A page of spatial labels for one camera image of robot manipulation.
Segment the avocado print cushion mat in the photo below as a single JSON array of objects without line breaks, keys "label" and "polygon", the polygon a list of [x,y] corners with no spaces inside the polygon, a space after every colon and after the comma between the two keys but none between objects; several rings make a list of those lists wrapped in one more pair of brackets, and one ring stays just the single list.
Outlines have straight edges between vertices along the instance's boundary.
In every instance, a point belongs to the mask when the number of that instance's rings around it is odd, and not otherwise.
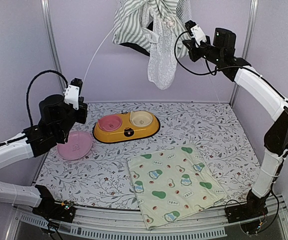
[{"label": "avocado print cushion mat", "polygon": [[193,144],[138,155],[127,163],[148,230],[214,207],[227,197]]}]

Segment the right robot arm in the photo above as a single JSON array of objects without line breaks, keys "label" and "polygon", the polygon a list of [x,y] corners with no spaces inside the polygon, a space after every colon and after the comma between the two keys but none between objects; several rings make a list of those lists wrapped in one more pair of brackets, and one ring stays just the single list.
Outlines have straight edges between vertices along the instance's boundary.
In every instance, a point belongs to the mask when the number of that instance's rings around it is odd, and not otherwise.
[{"label": "right robot arm", "polygon": [[[257,26],[252,35],[247,59],[265,79],[288,97],[288,46],[277,46],[275,30]],[[206,162],[214,177],[228,193],[228,199],[244,202],[247,192],[259,174],[259,166],[262,165],[265,152],[264,135],[273,124],[273,120],[264,107],[244,88],[239,89],[232,109],[238,123],[244,129],[244,135],[248,138],[247,143],[251,145],[253,159],[240,162],[235,158],[233,162],[237,166],[229,166],[224,170],[218,170],[216,167],[218,157],[206,157]],[[283,196],[288,206],[288,157],[274,191]]]}]

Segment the striped fabric pet tent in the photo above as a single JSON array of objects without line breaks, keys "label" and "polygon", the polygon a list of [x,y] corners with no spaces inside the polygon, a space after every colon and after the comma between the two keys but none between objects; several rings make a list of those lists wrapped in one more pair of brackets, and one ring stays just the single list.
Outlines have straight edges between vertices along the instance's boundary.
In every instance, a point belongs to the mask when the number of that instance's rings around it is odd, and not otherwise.
[{"label": "striped fabric pet tent", "polygon": [[188,0],[119,0],[114,16],[112,42],[149,57],[148,80],[161,90],[173,82],[177,59],[188,50],[178,41],[191,19]]}]

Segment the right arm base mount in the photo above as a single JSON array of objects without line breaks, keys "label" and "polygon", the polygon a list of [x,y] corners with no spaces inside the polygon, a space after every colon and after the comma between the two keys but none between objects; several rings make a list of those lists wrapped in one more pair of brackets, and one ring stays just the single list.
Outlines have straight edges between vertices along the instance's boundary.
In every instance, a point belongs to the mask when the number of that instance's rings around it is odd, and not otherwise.
[{"label": "right arm base mount", "polygon": [[240,203],[235,199],[227,201],[224,211],[230,224],[248,221],[240,225],[241,230],[247,235],[258,234],[262,230],[268,214],[265,205],[251,209],[246,203]]}]

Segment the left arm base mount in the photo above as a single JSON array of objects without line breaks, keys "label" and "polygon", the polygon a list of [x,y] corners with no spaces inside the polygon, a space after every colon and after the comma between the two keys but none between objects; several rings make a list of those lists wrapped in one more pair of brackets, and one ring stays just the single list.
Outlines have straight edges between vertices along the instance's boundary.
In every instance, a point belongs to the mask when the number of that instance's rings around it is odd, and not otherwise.
[{"label": "left arm base mount", "polygon": [[76,208],[67,201],[58,203],[52,200],[42,200],[39,206],[32,207],[32,213],[39,215],[46,220],[72,223],[75,217]]}]

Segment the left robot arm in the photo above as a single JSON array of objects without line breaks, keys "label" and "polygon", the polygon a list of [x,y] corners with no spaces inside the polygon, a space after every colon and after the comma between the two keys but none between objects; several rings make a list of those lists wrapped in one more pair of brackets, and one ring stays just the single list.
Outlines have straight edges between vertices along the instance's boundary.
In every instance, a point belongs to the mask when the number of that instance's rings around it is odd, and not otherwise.
[{"label": "left robot arm", "polygon": [[[54,94],[40,102],[41,119],[37,125],[24,129],[13,138],[0,143],[0,169],[21,160],[36,158],[58,144],[68,142],[75,123],[84,124],[87,104],[83,97],[74,101],[66,95]],[[44,186],[20,186],[0,182],[0,203],[39,207],[47,216],[54,217],[58,206]]]}]

